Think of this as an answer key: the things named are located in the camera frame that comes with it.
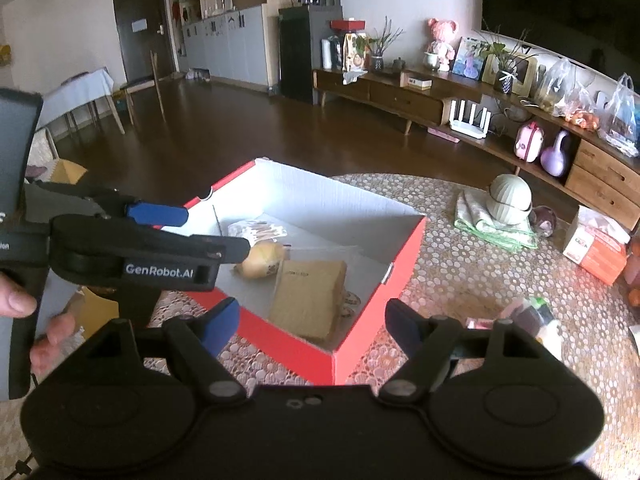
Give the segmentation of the yellow duck plush toy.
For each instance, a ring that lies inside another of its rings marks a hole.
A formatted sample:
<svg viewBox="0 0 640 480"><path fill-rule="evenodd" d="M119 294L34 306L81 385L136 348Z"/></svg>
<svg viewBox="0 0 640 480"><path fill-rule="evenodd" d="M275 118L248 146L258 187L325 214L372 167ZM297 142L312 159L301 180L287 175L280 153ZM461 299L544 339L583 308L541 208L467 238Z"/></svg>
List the yellow duck plush toy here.
<svg viewBox="0 0 640 480"><path fill-rule="evenodd" d="M234 270L247 280L260 280L276 274L285 259L286 249L277 242L259 242L250 248L248 256Z"/></svg>

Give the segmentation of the white green plastic bag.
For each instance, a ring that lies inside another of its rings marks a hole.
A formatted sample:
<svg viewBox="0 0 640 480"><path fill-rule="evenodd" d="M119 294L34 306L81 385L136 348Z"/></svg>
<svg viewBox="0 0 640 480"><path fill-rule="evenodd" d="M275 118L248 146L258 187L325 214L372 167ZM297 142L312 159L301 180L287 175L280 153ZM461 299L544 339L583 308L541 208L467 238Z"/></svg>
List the white green plastic bag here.
<svg viewBox="0 0 640 480"><path fill-rule="evenodd" d="M515 298L502 310L499 318L508 318L540 342L555 359L562 359L561 323L544 298Z"/></svg>

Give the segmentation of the pink tissue packet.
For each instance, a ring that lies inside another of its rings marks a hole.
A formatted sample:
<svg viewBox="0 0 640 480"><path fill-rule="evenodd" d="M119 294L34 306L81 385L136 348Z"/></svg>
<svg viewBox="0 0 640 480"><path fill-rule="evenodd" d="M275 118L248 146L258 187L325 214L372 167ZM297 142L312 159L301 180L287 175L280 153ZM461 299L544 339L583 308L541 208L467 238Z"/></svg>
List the pink tissue packet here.
<svg viewBox="0 0 640 480"><path fill-rule="evenodd" d="M492 318L467 318L464 327L468 330L491 330L494 323Z"/></svg>

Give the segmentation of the bag of cotton swabs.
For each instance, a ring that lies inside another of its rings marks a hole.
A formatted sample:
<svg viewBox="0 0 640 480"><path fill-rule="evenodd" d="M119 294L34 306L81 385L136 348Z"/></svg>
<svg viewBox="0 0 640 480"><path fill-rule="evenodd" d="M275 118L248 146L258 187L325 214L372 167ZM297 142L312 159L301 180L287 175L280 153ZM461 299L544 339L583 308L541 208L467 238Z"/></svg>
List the bag of cotton swabs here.
<svg viewBox="0 0 640 480"><path fill-rule="evenodd" d="M250 246L261 242L276 242L288 236L284 226L265 220L242 220L228 226L228 235L248 240Z"/></svg>

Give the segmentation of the wooden chair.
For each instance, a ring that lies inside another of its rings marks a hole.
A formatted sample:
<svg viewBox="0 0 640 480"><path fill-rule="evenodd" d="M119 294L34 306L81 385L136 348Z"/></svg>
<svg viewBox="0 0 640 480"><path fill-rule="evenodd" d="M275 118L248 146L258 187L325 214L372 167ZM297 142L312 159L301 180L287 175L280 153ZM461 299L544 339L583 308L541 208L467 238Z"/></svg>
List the wooden chair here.
<svg viewBox="0 0 640 480"><path fill-rule="evenodd" d="M145 76L133 81L129 81L119 89L119 94L124 98L127 113L130 120L130 124L134 127L137 125L136 112L134 111L134 98L135 93L143 90L154 89L157 97L158 107L160 108L160 116L163 120L166 120L166 113L162 94L160 93L160 77L158 76L158 61L157 53L153 50L149 53L151 63L151 76Z"/></svg>

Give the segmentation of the green folded cloth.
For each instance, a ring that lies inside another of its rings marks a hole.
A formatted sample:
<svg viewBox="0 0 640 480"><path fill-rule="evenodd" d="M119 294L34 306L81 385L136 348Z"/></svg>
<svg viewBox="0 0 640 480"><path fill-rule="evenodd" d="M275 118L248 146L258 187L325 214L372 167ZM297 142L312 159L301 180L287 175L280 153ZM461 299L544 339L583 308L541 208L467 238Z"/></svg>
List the green folded cloth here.
<svg viewBox="0 0 640 480"><path fill-rule="evenodd" d="M527 218L513 226L499 222L487 210L486 198L485 191L460 191L456 200L454 226L508 252L538 248L538 237Z"/></svg>

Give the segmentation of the dark wooden door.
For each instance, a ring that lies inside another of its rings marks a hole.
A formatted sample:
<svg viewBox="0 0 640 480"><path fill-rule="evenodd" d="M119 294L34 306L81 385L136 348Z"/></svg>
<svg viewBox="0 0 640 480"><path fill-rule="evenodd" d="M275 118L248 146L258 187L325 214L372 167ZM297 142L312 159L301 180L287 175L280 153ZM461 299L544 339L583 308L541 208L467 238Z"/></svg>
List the dark wooden door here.
<svg viewBox="0 0 640 480"><path fill-rule="evenodd" d="M165 0L114 0L116 24L126 81L152 76L151 52L157 55L157 75L175 71Z"/></svg>

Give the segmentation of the plastic covered fruit basket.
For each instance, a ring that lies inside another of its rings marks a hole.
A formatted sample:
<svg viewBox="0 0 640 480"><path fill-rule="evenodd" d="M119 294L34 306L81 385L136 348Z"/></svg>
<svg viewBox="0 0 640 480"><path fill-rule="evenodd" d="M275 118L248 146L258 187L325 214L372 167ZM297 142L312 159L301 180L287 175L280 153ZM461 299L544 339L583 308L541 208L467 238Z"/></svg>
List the plastic covered fruit basket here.
<svg viewBox="0 0 640 480"><path fill-rule="evenodd" d="M628 301L631 307L640 306L640 240L636 235L628 246L624 280L628 285Z"/></svg>

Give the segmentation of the purple vase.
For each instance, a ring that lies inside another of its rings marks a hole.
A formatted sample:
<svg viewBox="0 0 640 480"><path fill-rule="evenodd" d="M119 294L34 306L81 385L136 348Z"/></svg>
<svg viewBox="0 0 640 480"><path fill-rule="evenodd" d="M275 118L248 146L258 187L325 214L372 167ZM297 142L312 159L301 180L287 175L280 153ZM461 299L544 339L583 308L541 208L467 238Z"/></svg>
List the purple vase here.
<svg viewBox="0 0 640 480"><path fill-rule="evenodd" d="M540 164L547 174L559 178L566 169L566 154L562 150L562 143L568 132L561 130L555 137L553 144L545 148L540 155Z"/></svg>

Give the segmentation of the small cardboard box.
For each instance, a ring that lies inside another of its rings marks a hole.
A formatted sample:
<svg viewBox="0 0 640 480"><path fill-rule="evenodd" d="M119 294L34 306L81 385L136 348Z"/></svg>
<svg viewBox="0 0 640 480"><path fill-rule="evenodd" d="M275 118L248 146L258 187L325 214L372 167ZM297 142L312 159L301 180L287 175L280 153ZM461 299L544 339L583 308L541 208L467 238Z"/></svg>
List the small cardboard box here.
<svg viewBox="0 0 640 480"><path fill-rule="evenodd" d="M431 89L433 81L431 79L423 79L419 77L408 77L407 86L420 91Z"/></svg>

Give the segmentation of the bag of oranges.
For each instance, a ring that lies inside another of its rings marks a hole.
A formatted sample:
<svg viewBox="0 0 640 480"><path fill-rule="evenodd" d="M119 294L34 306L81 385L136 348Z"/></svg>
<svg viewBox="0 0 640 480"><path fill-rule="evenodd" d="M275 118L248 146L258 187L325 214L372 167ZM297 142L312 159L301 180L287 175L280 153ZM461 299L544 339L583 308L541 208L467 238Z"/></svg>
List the bag of oranges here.
<svg viewBox="0 0 640 480"><path fill-rule="evenodd" d="M576 66L568 58L560 58L546 71L534 94L534 102L544 112L582 130L597 132L599 129L596 104L577 80Z"/></svg>

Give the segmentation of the potted green plant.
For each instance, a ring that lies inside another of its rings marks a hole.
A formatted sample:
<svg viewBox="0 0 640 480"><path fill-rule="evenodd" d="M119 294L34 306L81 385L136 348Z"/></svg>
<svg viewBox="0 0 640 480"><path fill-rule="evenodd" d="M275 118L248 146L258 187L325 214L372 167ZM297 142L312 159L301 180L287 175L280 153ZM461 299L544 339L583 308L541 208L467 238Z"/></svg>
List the potted green plant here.
<svg viewBox="0 0 640 480"><path fill-rule="evenodd" d="M506 62L511 54L524 54L526 56L534 56L529 52L530 47L526 42L528 29L523 29L521 35L518 37L518 40L515 40L511 47L509 47L504 41L502 36L498 32L478 32L480 38L484 42L484 47L482 51L488 55L494 54L500 63ZM510 93L510 84L506 85L506 93L502 93L505 96Z"/></svg>

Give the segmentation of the pink plush doll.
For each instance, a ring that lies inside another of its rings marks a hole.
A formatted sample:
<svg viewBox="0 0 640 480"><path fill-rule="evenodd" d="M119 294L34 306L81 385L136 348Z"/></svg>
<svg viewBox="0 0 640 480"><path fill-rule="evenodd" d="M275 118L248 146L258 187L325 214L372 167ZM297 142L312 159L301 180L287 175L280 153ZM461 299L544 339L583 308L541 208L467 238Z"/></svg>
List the pink plush doll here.
<svg viewBox="0 0 640 480"><path fill-rule="evenodd" d="M433 39L426 48L425 63L438 72L447 73L456 56L452 42L457 31L457 23L453 20L430 18L427 27Z"/></svg>

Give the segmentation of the grey wall cabinet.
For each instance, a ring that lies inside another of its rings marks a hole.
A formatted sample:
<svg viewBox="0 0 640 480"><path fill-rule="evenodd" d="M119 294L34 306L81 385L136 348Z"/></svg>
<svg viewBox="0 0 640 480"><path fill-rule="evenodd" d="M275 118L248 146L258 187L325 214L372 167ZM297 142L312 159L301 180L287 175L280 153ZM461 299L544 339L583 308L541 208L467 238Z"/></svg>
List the grey wall cabinet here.
<svg viewBox="0 0 640 480"><path fill-rule="evenodd" d="M265 24L264 6L252 6L183 25L186 67L267 91Z"/></svg>

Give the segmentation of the wooden picture frame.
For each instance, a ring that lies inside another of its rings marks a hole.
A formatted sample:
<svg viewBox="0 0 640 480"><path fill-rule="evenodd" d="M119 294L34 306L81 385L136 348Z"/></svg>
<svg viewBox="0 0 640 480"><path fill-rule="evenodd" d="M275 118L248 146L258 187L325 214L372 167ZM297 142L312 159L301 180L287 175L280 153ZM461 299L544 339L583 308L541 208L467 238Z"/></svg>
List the wooden picture frame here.
<svg viewBox="0 0 640 480"><path fill-rule="evenodd" d="M511 54L506 62L500 63L494 54L490 54L485 62L482 81L502 93L506 93L506 85L510 84L511 94L527 98L533 88L537 65L534 56Z"/></svg>

